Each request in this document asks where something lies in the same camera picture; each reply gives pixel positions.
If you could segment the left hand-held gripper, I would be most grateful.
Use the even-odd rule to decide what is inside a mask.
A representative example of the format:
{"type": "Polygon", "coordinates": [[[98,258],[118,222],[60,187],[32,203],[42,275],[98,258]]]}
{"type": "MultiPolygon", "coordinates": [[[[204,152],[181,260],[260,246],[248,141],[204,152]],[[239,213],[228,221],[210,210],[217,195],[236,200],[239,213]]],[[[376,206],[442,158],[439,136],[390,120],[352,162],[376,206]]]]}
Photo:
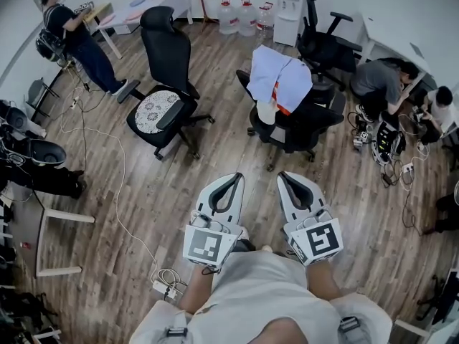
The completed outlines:
{"type": "Polygon", "coordinates": [[[212,274],[220,272],[242,234],[238,223],[244,190],[245,178],[240,172],[222,176],[202,189],[185,228],[184,258],[205,266],[212,274]],[[219,208],[218,202],[229,190],[232,193],[227,205],[219,208]],[[211,217],[227,217],[227,221],[211,217]]]}

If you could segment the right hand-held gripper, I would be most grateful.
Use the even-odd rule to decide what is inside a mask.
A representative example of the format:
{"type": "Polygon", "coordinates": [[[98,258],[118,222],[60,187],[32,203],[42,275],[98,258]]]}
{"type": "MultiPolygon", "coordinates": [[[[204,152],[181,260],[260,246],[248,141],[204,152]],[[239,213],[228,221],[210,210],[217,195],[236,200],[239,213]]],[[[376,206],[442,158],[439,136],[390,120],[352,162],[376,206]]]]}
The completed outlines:
{"type": "Polygon", "coordinates": [[[326,202],[318,185],[289,171],[278,174],[277,185],[287,221],[284,232],[302,265],[308,266],[337,255],[344,248],[339,220],[322,209],[326,202]],[[312,215],[295,221],[301,214],[312,215]]]}

